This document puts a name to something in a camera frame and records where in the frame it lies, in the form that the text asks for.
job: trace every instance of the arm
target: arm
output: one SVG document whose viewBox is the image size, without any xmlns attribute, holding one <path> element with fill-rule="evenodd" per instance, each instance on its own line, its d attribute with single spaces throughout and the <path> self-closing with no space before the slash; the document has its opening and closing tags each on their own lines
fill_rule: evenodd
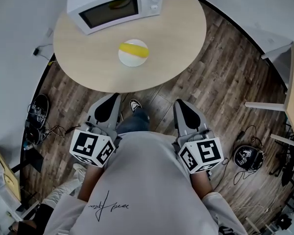
<svg viewBox="0 0 294 235">
<path fill-rule="evenodd" d="M 191 174 L 193 188 L 219 227 L 219 234 L 247 235 L 226 200 L 213 192 L 206 171 Z"/>
<path fill-rule="evenodd" d="M 82 188 L 78 194 L 78 199 L 88 202 L 90 195 L 93 192 L 95 185 L 103 174 L 103 168 L 98 168 L 89 165 L 86 171 L 85 179 Z"/>
<path fill-rule="evenodd" d="M 63 194 L 53 210 L 44 234 L 58 235 L 59 230 L 69 231 L 84 210 L 86 202 Z"/>
<path fill-rule="evenodd" d="M 191 174 L 192 186 L 200 199 L 213 192 L 206 171 Z"/>
</svg>

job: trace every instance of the microwave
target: microwave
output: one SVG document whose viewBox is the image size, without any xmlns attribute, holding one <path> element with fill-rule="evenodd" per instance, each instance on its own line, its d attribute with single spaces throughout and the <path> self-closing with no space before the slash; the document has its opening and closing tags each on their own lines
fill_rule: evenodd
<svg viewBox="0 0 294 235">
<path fill-rule="evenodd" d="M 159 15 L 162 0 L 68 0 L 67 13 L 86 34 L 135 20 Z"/>
</svg>

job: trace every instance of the white t-shirt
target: white t-shirt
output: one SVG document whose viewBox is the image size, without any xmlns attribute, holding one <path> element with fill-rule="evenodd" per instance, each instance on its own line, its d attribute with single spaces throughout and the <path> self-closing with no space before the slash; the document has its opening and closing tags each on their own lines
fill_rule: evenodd
<svg viewBox="0 0 294 235">
<path fill-rule="evenodd" d="M 62 196 L 44 234 L 247 234 L 219 193 L 197 196 L 174 153 L 175 137 L 131 132 L 122 138 L 89 202 Z"/>
</svg>

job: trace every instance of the white plate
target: white plate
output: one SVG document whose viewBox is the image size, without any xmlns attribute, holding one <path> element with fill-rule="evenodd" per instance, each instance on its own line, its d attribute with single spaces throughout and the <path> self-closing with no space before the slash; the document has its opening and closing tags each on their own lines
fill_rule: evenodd
<svg viewBox="0 0 294 235">
<path fill-rule="evenodd" d="M 125 43 L 148 48 L 147 45 L 143 41 L 138 40 L 138 39 L 131 39 L 131 40 L 126 41 Z M 146 61 L 147 57 L 143 58 L 143 57 L 135 56 L 135 55 L 126 53 L 126 52 L 119 49 L 119 59 L 126 66 L 137 67 L 139 65 L 142 65 Z"/>
</svg>

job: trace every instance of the table leg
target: table leg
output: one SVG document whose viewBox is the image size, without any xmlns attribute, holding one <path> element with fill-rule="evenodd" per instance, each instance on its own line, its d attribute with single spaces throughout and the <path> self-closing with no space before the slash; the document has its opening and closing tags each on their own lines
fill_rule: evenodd
<svg viewBox="0 0 294 235">
<path fill-rule="evenodd" d="M 273 111 L 285 111 L 284 104 L 272 104 L 272 103 L 258 103 L 258 102 L 245 102 L 245 106 L 249 108 L 273 110 Z"/>
<path fill-rule="evenodd" d="M 289 45 L 282 46 L 282 47 L 280 47 L 278 49 L 268 51 L 264 55 L 262 55 L 261 58 L 266 59 L 266 58 L 269 58 L 269 57 L 272 57 L 272 56 L 278 56 L 278 55 L 288 51 L 291 48 L 291 46 L 292 46 L 292 44 L 289 44 Z"/>
<path fill-rule="evenodd" d="M 289 139 L 286 139 L 286 138 L 283 138 L 283 137 L 280 137 L 278 135 L 275 135 L 275 134 L 271 134 L 270 137 L 272 139 L 275 139 L 275 140 L 278 140 L 278 141 L 281 141 L 281 142 L 284 142 L 284 143 L 287 143 L 289 145 L 293 145 L 294 146 L 294 141 L 292 140 L 289 140 Z"/>
<path fill-rule="evenodd" d="M 245 220 L 251 225 L 251 227 L 257 232 L 257 234 L 260 234 L 260 230 L 254 225 L 253 222 L 250 221 L 248 217 L 245 218 Z"/>
</svg>

